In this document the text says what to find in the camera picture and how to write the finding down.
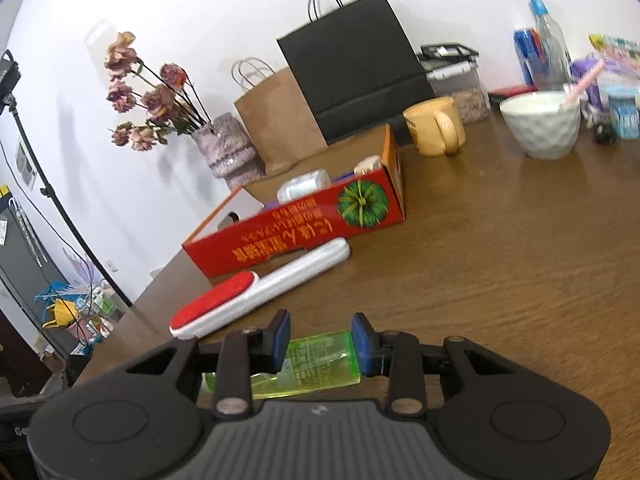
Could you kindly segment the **white ceramic bowl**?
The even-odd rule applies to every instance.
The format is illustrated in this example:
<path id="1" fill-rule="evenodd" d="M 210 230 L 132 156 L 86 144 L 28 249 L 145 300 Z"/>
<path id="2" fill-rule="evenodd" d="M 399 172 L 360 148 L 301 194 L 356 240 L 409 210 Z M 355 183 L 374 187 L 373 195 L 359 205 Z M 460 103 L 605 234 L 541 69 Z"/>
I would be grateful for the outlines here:
<path id="1" fill-rule="evenodd" d="M 573 151 L 582 113 L 578 101 L 565 104 L 562 91 L 523 93 L 504 100 L 499 110 L 527 156 L 557 160 Z"/>

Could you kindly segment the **blue screw lid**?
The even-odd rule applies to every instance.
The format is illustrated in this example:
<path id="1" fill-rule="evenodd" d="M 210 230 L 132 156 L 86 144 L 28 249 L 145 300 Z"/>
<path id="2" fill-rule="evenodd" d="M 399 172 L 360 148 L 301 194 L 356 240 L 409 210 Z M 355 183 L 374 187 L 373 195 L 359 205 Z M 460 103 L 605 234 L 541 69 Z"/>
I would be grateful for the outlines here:
<path id="1" fill-rule="evenodd" d="M 346 174 L 341 174 L 340 176 L 333 179 L 333 182 L 334 183 L 341 182 L 341 181 L 352 178 L 354 175 L 355 174 L 353 172 L 346 172 Z"/>

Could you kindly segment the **blue soda can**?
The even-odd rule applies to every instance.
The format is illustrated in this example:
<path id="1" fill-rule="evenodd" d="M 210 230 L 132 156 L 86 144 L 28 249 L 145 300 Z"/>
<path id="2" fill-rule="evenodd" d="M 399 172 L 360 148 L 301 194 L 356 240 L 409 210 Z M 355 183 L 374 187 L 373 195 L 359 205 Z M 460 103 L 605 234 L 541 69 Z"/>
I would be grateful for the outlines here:
<path id="1" fill-rule="evenodd" d="M 547 75 L 547 67 L 536 30 L 514 30 L 513 43 L 526 84 L 539 87 Z"/>

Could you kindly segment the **red white lint brush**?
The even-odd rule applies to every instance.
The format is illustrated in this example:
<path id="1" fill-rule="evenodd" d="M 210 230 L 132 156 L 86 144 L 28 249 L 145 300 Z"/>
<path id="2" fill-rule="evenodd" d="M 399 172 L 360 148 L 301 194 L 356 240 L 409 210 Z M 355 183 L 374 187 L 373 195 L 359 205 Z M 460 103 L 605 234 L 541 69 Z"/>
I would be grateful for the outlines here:
<path id="1" fill-rule="evenodd" d="M 171 319 L 169 331 L 178 339 L 204 338 L 258 307 L 347 260 L 350 246 L 334 238 L 262 278 L 243 271 L 213 287 Z"/>

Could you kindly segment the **dried pink roses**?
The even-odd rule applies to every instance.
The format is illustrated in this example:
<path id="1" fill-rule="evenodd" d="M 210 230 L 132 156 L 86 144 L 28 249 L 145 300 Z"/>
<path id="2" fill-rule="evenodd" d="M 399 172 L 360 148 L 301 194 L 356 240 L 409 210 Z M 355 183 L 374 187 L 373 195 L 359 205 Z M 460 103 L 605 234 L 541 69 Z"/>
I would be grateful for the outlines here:
<path id="1" fill-rule="evenodd" d="M 106 100 L 121 115 L 140 112 L 140 122 L 125 120 L 111 130 L 113 144 L 148 152 L 171 136 L 190 136 L 210 123 L 210 116 L 184 68 L 165 63 L 152 70 L 134 48 L 136 36 L 120 32 L 105 51 Z"/>

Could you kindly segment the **yellow mug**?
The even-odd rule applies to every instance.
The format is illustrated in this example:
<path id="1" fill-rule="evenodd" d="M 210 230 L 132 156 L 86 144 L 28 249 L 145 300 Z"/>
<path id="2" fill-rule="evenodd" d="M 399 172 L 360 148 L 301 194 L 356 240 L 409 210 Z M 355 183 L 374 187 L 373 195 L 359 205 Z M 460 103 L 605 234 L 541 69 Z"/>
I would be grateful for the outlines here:
<path id="1" fill-rule="evenodd" d="M 465 130 L 451 96 L 410 106 L 402 116 L 423 156 L 454 155 L 465 146 Z"/>

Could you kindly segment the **red cardboard box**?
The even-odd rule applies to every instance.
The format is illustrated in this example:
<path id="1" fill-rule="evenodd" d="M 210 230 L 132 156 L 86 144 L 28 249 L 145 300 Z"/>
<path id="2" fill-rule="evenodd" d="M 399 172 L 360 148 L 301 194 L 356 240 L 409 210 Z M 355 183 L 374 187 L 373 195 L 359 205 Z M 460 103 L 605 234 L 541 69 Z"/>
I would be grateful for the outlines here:
<path id="1" fill-rule="evenodd" d="M 383 167 L 334 183 L 354 172 L 364 158 L 378 155 Z M 277 190 L 287 180 L 325 169 L 332 184 L 265 210 L 277 200 Z M 401 162 L 388 125 L 329 146 L 291 168 L 239 188 L 182 243 L 183 250 L 208 278 L 239 271 L 258 263 L 315 248 L 335 237 L 353 237 L 405 220 Z"/>

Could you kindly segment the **white wipes canister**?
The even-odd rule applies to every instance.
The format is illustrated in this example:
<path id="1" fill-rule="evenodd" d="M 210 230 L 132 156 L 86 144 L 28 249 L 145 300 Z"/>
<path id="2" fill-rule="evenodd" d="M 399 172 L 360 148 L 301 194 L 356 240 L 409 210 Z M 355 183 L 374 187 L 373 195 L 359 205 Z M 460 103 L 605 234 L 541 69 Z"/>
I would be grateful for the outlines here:
<path id="1" fill-rule="evenodd" d="M 279 204 L 286 204 L 324 190 L 331 184 L 332 179 L 325 169 L 312 170 L 311 172 L 284 182 L 278 189 L 277 200 Z"/>

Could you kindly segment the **white wall picture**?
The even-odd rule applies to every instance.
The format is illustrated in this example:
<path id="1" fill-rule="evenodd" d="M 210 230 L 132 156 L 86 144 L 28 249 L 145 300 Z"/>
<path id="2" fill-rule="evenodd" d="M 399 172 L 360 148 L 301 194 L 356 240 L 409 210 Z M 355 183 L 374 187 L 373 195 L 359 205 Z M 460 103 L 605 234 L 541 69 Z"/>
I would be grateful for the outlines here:
<path id="1" fill-rule="evenodd" d="M 35 170 L 35 167 L 25 151 L 24 144 L 22 142 L 17 143 L 15 165 L 26 188 L 32 190 L 35 186 L 38 172 Z"/>

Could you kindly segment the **clear glass bottle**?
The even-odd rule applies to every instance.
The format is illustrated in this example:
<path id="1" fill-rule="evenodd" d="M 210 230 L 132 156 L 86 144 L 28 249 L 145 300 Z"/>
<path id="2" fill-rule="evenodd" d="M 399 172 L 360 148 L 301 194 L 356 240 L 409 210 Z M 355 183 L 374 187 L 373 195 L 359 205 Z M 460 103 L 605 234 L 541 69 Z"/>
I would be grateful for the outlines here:
<path id="1" fill-rule="evenodd" d="M 544 57 L 548 65 L 549 87 L 562 89 L 570 82 L 570 52 L 562 32 L 542 0 L 529 0 Z"/>

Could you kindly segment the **pink textured vase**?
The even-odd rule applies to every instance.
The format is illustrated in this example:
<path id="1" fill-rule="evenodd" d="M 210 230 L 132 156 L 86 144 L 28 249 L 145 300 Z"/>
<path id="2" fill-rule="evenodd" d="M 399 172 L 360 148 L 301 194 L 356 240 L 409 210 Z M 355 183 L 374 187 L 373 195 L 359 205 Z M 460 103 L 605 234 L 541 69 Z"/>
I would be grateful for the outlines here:
<path id="1" fill-rule="evenodd" d="M 264 175 L 255 145 L 231 113 L 222 114 L 196 129 L 192 139 L 213 175 L 224 180 L 230 190 Z"/>

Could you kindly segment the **green spray bottle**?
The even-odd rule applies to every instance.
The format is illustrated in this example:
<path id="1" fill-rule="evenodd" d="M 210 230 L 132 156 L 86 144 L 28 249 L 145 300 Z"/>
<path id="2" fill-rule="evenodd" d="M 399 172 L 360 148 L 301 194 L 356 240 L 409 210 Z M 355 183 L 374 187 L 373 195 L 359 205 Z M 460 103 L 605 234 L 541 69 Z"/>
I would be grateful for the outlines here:
<path id="1" fill-rule="evenodd" d="M 348 330 L 292 339 L 277 374 L 252 376 L 254 399 L 277 399 L 357 385 L 361 374 Z"/>

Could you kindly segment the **white cube power adapter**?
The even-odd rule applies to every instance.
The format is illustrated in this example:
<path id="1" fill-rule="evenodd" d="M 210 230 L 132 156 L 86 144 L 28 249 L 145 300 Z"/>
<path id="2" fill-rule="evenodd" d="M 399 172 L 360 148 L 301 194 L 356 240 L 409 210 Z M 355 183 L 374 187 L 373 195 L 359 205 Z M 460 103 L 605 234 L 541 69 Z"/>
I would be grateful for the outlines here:
<path id="1" fill-rule="evenodd" d="M 358 162 L 354 167 L 354 175 L 362 176 L 363 174 L 368 174 L 369 172 L 376 171 L 382 167 L 381 157 L 378 155 L 371 155 Z"/>

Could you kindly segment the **black paper bag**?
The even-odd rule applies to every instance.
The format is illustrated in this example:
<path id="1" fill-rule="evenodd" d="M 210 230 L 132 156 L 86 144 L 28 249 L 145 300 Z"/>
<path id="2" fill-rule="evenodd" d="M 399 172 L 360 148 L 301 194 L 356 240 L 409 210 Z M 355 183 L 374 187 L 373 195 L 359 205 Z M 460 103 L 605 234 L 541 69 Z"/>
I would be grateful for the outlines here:
<path id="1" fill-rule="evenodd" d="M 278 45 L 326 143 L 384 124 L 411 143 L 402 113 L 435 93 L 388 1 L 308 0 L 307 14 Z"/>

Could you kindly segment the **red flat box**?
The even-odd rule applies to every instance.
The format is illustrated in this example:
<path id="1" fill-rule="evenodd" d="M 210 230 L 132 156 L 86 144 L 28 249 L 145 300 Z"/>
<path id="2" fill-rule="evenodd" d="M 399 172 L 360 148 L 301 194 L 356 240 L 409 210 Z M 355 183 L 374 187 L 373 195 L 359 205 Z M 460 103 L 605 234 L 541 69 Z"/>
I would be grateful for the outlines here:
<path id="1" fill-rule="evenodd" d="M 537 91 L 537 87 L 534 84 L 514 84 L 514 86 L 507 86 L 498 88 L 495 90 L 489 90 L 487 92 L 489 105 L 491 108 L 498 108 L 499 105 L 514 96 L 521 96 L 526 93 L 533 93 Z"/>

